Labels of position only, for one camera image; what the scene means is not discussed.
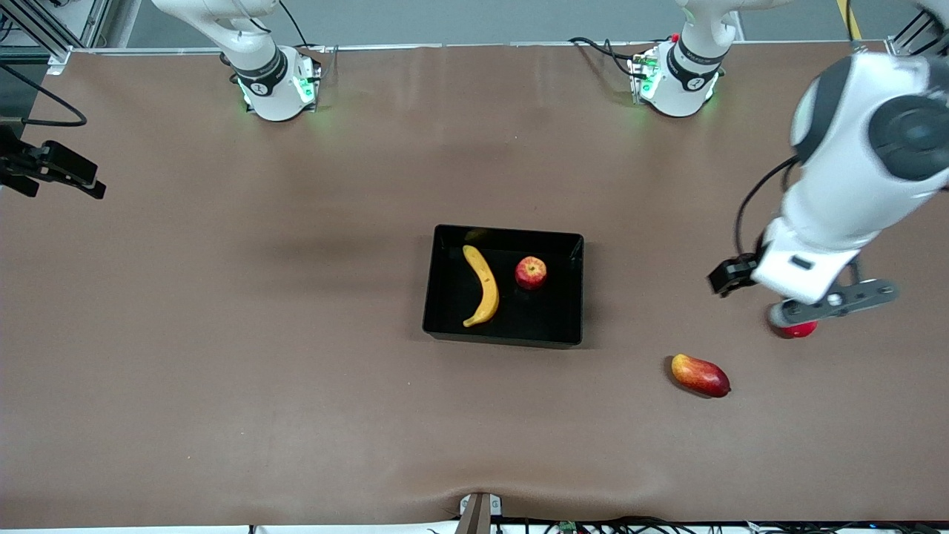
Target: yellow tape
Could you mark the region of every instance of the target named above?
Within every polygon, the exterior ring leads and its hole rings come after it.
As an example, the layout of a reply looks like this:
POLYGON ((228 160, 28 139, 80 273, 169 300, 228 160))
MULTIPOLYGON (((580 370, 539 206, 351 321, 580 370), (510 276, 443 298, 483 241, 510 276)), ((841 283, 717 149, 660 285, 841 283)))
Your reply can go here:
MULTIPOLYGON (((847 0, 837 0, 837 8, 840 9, 840 18, 844 19, 844 26, 847 25, 847 0)), ((853 31, 853 38, 860 41, 864 38, 860 34, 860 27, 857 26, 857 17, 853 16, 853 8, 850 9, 850 29, 853 31)))

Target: table surface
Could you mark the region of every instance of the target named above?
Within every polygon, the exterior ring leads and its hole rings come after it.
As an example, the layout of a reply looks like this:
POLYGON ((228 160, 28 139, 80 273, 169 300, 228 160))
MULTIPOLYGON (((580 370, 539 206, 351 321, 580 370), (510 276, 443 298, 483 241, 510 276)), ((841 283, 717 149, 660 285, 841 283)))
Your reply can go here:
POLYGON ((473 490, 509 516, 945 519, 947 200, 865 251, 901 298, 809 339, 705 281, 846 52, 736 47, 684 120, 574 48, 341 53, 285 124, 216 57, 75 54, 47 86, 89 125, 25 139, 108 193, 0 199, 0 526, 419 522, 473 490), (424 334, 439 223, 584 235, 584 343, 424 334), (679 389, 674 353, 733 392, 679 389))

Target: banana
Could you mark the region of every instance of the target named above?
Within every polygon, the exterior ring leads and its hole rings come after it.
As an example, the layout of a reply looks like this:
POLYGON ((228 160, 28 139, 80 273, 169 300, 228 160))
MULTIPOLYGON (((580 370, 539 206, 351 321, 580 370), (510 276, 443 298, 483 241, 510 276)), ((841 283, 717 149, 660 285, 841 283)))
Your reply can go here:
POLYGON ((477 310, 474 310, 474 315, 461 323, 465 325, 465 328, 468 328, 491 320, 494 313, 497 312, 497 302, 499 298, 494 274, 491 272, 491 267, 488 267, 488 262, 481 256, 481 253, 471 245, 465 245, 461 250, 465 253, 465 259, 468 260, 468 264, 472 266, 474 273, 478 279, 481 280, 481 303, 478 304, 477 310))

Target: black tray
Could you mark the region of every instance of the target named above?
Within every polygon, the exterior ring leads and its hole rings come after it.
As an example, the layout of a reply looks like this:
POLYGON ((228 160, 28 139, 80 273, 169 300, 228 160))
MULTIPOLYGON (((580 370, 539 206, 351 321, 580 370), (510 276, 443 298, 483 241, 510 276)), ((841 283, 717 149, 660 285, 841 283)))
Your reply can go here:
POLYGON ((579 234, 440 224, 432 243, 422 329, 435 339, 566 348, 583 338, 584 238, 579 234), (494 317, 465 328, 481 301, 481 284, 461 252, 477 247, 488 261, 500 303, 494 317), (547 264, 547 282, 527 291, 514 281, 526 256, 547 264))

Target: red apple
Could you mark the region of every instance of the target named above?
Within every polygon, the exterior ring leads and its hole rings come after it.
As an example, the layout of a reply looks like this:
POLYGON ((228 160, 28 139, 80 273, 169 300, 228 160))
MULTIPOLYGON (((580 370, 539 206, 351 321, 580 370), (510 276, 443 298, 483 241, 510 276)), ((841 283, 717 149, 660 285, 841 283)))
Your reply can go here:
POLYGON ((524 289, 537 289, 547 281, 547 265, 536 257, 525 257, 514 269, 514 280, 524 289))
POLYGON ((817 330, 817 321, 784 327, 781 332, 789 337, 807 337, 813 334, 815 330, 817 330))
POLYGON ((682 386, 710 397, 723 397, 732 390, 719 366, 685 354, 672 358, 672 375, 682 386))

